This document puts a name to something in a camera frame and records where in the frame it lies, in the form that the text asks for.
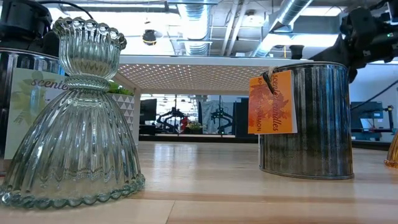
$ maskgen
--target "ceiling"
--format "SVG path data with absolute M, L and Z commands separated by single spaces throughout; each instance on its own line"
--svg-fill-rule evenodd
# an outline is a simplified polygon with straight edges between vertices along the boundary
M 203 2 L 202 0 L 168 0 L 169 8 L 176 10 L 176 2 L 187 1 Z M 209 23 L 209 32 L 211 35 L 207 41 L 211 42 L 209 55 L 219 55 L 226 35 L 228 20 L 235 19 L 232 29 L 233 32 L 234 28 L 237 26 L 237 17 L 241 13 L 241 6 L 238 6 L 235 18 L 230 18 L 230 11 L 233 3 L 238 0 L 205 1 L 218 2 L 218 4 L 214 4 L 211 7 L 211 20 Z M 147 1 L 139 1 L 141 4 L 136 4 L 137 1 L 132 0 L 123 2 L 109 0 L 105 3 L 97 0 L 72 2 L 79 6 L 86 7 L 98 22 L 105 22 L 108 25 L 117 28 L 127 37 L 127 48 L 122 51 L 122 54 L 124 55 L 185 55 L 184 43 L 186 39 L 184 39 L 183 34 L 187 32 L 195 32 L 195 29 L 197 29 L 197 27 L 184 26 L 184 21 L 181 19 L 180 14 L 171 12 L 151 12 L 151 9 L 149 8 L 150 5 L 146 4 Z M 232 56 L 248 56 L 250 52 L 256 49 L 256 47 L 261 43 L 262 37 L 264 37 L 264 34 L 262 35 L 262 27 L 267 15 L 277 12 L 281 2 L 281 0 L 253 0 L 249 2 L 246 12 L 251 11 L 252 14 L 251 16 L 243 17 L 243 21 L 237 35 L 237 41 L 234 42 L 233 49 L 231 51 Z M 337 16 L 342 10 L 349 10 L 357 6 L 374 4 L 375 2 L 378 2 L 378 0 L 314 0 L 311 5 L 302 12 L 301 16 Z M 81 16 L 84 19 L 88 19 L 88 16 L 84 12 L 70 6 L 50 4 L 47 5 L 47 7 L 49 7 L 54 19 L 65 16 Z M 141 7 L 144 10 L 137 12 L 137 7 Z M 146 29 L 155 29 L 157 31 L 156 45 L 148 46 L 142 42 L 142 34 Z M 328 41 L 325 41 L 325 38 L 323 37 L 316 36 L 313 38 L 322 39 L 325 43 L 323 43 L 322 46 L 305 47 L 303 51 L 304 58 L 311 57 L 322 49 L 332 45 L 336 35 L 329 37 Z M 269 52 L 269 56 L 290 57 L 290 43 L 284 43 L 283 41 L 278 43 L 278 41 L 279 39 L 272 44 L 280 46 L 278 48 L 272 48 Z

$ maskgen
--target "metal duct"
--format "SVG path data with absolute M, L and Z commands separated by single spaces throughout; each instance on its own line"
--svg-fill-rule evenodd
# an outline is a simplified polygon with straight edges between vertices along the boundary
M 278 16 L 273 25 L 270 26 L 268 33 L 275 31 L 283 26 L 291 26 L 300 16 L 301 12 L 311 4 L 313 0 L 284 0 L 280 5 Z M 267 38 L 252 53 L 252 57 L 265 57 L 273 48 L 274 44 Z
M 200 41 L 209 38 L 210 9 L 211 6 L 202 4 L 178 5 L 184 22 L 184 38 L 192 40 L 184 43 L 187 55 L 208 55 L 209 43 Z

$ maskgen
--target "wooden tabletop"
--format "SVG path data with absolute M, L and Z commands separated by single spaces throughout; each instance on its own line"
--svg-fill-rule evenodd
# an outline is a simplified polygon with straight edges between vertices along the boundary
M 398 169 L 354 150 L 352 180 L 258 169 L 256 144 L 140 142 L 144 191 L 62 210 L 0 207 L 0 223 L 398 223 Z

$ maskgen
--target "orange label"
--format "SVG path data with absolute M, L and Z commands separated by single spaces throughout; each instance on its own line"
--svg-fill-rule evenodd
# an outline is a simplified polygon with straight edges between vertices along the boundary
M 274 73 L 271 85 L 274 94 L 263 77 L 250 79 L 249 133 L 296 133 L 291 71 Z

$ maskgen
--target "metal tin can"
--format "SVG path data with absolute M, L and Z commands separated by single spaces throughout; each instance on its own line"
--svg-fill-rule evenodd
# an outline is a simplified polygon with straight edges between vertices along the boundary
M 26 68 L 64 75 L 58 58 L 26 50 L 0 48 L 0 175 L 4 175 L 8 161 L 4 160 L 7 124 L 11 97 L 12 73 Z
M 310 62 L 276 70 L 292 71 L 298 132 L 260 135 L 260 169 L 306 179 L 353 178 L 347 68 Z

